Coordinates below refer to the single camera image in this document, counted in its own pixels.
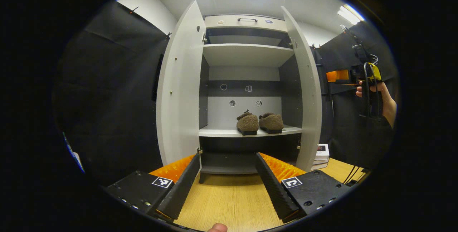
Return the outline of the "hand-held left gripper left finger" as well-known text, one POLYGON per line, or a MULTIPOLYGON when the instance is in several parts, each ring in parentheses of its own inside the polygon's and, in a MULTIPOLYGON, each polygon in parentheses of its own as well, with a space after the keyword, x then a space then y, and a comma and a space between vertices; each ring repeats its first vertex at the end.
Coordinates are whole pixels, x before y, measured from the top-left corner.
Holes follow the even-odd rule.
POLYGON ((195 154, 150 173, 134 171, 105 191, 135 211, 173 223, 199 172, 200 155, 195 154))

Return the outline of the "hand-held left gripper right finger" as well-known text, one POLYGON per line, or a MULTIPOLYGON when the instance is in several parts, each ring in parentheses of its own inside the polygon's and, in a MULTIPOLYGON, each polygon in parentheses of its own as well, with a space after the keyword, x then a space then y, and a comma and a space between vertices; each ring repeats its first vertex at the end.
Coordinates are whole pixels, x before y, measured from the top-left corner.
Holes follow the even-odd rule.
POLYGON ((304 172, 263 153, 256 153, 255 168, 284 223, 323 210, 352 188, 322 170, 304 172))

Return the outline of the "grey cabinet door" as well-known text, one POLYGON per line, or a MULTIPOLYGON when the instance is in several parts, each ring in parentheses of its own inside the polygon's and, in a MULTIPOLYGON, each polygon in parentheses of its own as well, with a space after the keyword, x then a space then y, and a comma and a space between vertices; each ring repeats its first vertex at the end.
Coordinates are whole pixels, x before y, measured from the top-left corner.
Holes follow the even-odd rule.
POLYGON ((199 89, 206 25, 194 0, 180 17, 159 74, 156 127, 163 165, 196 154, 199 89))
POLYGON ((309 172, 321 137, 322 90, 314 57, 301 27, 285 6, 281 6, 281 10, 296 57, 301 84, 302 136, 296 166, 309 172))

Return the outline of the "brown fuzzy shoe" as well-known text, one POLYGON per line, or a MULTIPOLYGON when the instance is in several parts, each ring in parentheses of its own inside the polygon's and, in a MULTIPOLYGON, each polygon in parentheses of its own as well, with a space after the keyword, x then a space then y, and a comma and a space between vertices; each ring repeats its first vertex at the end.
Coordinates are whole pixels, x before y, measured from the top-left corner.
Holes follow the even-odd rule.
POLYGON ((259 116, 259 128, 268 134, 281 134, 284 128, 283 118, 274 113, 264 113, 259 116))
POLYGON ((258 118, 248 109, 236 118, 236 128, 242 136, 256 135, 259 129, 258 118))

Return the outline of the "grey shoe cabinet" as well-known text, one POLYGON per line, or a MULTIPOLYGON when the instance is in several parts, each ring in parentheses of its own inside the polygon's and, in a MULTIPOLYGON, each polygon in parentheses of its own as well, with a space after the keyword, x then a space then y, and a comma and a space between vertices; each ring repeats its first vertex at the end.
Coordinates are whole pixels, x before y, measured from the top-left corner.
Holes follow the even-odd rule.
POLYGON ((207 28, 199 91, 202 170, 210 175, 257 173, 255 155, 295 165, 301 148, 302 95, 288 33, 253 28, 207 28), (283 118, 281 134, 242 136, 236 118, 246 110, 283 118))

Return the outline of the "black backdrop cloth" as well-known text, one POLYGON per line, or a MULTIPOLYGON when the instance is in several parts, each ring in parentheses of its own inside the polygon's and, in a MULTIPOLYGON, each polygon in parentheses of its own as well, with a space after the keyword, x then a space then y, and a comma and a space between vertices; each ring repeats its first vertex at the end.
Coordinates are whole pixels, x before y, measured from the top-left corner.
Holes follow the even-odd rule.
POLYGON ((104 5, 59 60, 53 109, 83 170, 109 186, 162 167, 156 93, 167 35, 119 2, 104 5))
POLYGON ((356 96, 356 87, 329 83, 327 72, 350 69, 361 64, 353 46, 359 42, 368 56, 378 58, 377 67, 391 98, 400 103, 399 72, 384 36, 365 21, 312 49, 322 90, 322 130, 320 143, 328 144, 330 157, 353 166, 375 169, 390 149, 396 128, 375 112, 365 117, 367 100, 356 96))

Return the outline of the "small ceiling light panel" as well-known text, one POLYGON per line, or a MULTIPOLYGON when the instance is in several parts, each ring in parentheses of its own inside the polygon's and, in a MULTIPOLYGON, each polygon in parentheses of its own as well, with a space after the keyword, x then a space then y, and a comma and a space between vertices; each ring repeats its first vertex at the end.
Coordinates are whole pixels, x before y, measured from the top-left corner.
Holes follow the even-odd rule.
POLYGON ((341 16, 342 18, 344 18, 345 20, 347 20, 352 25, 356 25, 357 23, 359 23, 361 21, 360 18, 357 15, 352 13, 350 10, 348 10, 344 6, 341 6, 339 8, 337 14, 339 16, 341 16))

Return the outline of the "narrow ceiling light strip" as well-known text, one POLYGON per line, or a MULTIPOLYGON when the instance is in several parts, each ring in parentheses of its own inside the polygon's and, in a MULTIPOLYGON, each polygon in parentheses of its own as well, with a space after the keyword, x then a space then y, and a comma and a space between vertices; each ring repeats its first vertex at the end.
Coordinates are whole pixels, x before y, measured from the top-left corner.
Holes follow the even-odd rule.
POLYGON ((364 21, 365 18, 356 10, 354 9, 351 5, 345 4, 343 6, 348 12, 350 12, 352 15, 355 16, 355 18, 358 18, 360 21, 364 21))

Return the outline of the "white paper sheet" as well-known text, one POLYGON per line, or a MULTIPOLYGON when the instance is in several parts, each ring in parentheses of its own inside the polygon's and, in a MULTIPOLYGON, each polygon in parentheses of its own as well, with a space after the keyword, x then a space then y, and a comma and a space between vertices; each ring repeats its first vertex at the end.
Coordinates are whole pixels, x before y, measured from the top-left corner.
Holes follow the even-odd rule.
POLYGON ((68 151, 70 152, 70 155, 71 155, 71 156, 73 157, 73 159, 75 160, 75 162, 76 162, 77 166, 79 167, 80 171, 81 171, 83 174, 85 174, 85 170, 84 170, 84 168, 83 168, 83 166, 82 166, 82 163, 81 163, 79 154, 76 153, 76 152, 74 152, 74 151, 72 150, 72 148, 71 148, 71 146, 70 146, 70 143, 69 143, 69 141, 68 141, 68 139, 67 139, 67 136, 65 135, 64 132, 62 132, 62 135, 63 135, 63 138, 64 138, 64 143, 65 143, 65 145, 67 146, 67 149, 68 149, 68 151))

